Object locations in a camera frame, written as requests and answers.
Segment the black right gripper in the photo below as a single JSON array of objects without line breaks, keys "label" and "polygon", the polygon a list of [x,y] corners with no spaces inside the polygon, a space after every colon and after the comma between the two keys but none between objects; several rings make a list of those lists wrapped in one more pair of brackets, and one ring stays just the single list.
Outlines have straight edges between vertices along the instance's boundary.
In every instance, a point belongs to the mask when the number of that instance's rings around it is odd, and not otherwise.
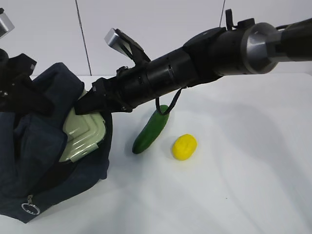
[{"label": "black right gripper", "polygon": [[149,63],[100,78],[74,104],[76,115],[96,112],[131,112],[134,108],[172,91],[187,87],[197,78],[190,56],[174,50]]}]

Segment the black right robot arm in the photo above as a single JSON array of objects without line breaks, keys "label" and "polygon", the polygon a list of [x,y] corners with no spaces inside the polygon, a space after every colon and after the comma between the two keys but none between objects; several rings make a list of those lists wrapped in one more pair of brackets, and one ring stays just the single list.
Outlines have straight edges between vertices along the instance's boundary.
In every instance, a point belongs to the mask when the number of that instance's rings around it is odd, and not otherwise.
[{"label": "black right robot arm", "polygon": [[130,42],[133,68],[120,67],[113,78],[100,78],[75,104],[78,115],[131,112],[162,95],[223,76],[270,72],[278,63],[312,59],[312,21],[274,27],[253,19],[202,32],[182,47],[155,60]]}]

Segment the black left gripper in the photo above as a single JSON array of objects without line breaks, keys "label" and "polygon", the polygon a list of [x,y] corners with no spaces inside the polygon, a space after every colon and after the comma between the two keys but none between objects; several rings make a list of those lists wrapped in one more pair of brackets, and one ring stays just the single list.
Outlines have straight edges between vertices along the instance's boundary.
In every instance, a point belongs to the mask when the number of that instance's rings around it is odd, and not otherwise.
[{"label": "black left gripper", "polygon": [[54,104],[32,82],[37,62],[22,53],[9,58],[0,50],[0,110],[51,116]]}]

